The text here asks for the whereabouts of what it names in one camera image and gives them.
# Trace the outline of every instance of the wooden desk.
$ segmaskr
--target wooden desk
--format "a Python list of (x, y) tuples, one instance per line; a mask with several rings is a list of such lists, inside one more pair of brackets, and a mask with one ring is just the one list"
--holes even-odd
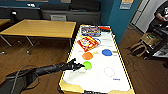
[(2, 35), (19, 35), (26, 36), (30, 44), (28, 36), (37, 37), (58, 37), (72, 38), (76, 22), (61, 22), (49, 20), (23, 20), (14, 26), (2, 31)]
[(0, 19), (0, 26), (10, 22), (11, 20), (10, 19)]
[[(80, 70), (63, 72), (59, 83), (61, 90), (65, 94), (82, 94), (86, 91), (103, 94), (135, 94), (112, 32), (101, 32), (101, 36), (94, 37), (99, 39), (101, 43), (98, 47), (89, 51), (91, 53), (97, 51), (91, 60), (82, 58), (84, 51), (77, 43), (81, 39), (80, 35), (79, 29), (68, 61), (73, 58), (76, 58), (75, 63), (82, 64), (89, 61), (92, 67), (84, 72)], [(118, 53), (112, 56), (104, 56), (102, 54), (104, 49), (117, 51)]]

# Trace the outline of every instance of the orange shape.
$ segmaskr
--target orange shape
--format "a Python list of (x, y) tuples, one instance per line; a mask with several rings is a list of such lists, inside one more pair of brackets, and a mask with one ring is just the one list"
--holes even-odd
[(90, 53), (90, 52), (85, 52), (83, 55), (82, 55), (83, 59), (85, 60), (90, 60), (93, 58), (93, 54)]

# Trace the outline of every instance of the white table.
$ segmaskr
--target white table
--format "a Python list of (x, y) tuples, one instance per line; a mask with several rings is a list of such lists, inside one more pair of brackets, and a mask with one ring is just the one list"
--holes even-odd
[[(68, 61), (76, 58), (75, 62), (82, 64), (86, 60), (82, 58), (84, 50), (77, 43), (77, 40), (81, 39), (80, 35), (81, 32), (79, 30)], [(65, 93), (83, 93), (86, 90), (109, 94), (115, 94), (117, 92), (122, 92), (122, 94), (134, 94), (112, 32), (101, 32), (101, 36), (93, 38), (101, 40), (101, 44), (89, 51), (98, 52), (94, 54), (91, 60), (87, 60), (91, 62), (92, 68), (86, 71), (82, 71), (82, 69), (77, 71), (65, 71), (59, 83), (61, 90)], [(102, 54), (102, 50), (104, 49), (118, 51), (118, 53), (112, 56), (104, 56)]]

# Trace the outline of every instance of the blue wall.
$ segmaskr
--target blue wall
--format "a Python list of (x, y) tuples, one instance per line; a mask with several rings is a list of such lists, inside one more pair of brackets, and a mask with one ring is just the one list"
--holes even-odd
[(121, 1), (122, 0), (102, 0), (101, 5), (101, 24), (110, 25), (112, 32), (116, 35), (115, 39), (117, 44), (119, 44), (141, 0), (134, 0), (129, 10), (119, 9)]

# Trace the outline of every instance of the colored circle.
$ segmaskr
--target colored circle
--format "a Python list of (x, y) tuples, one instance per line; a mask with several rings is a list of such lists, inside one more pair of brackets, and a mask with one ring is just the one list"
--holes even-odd
[(114, 70), (110, 67), (105, 68), (104, 73), (109, 77), (113, 77), (115, 75)]
[(82, 55), (83, 59), (85, 60), (90, 60), (93, 58), (93, 54), (90, 53), (90, 52), (85, 52), (83, 55)]
[(85, 69), (90, 69), (91, 66), (92, 66), (89, 61), (85, 61), (85, 62), (83, 63), (83, 65), (85, 66)]
[(112, 52), (109, 49), (104, 49), (104, 50), (102, 50), (102, 54), (105, 56), (111, 56)]

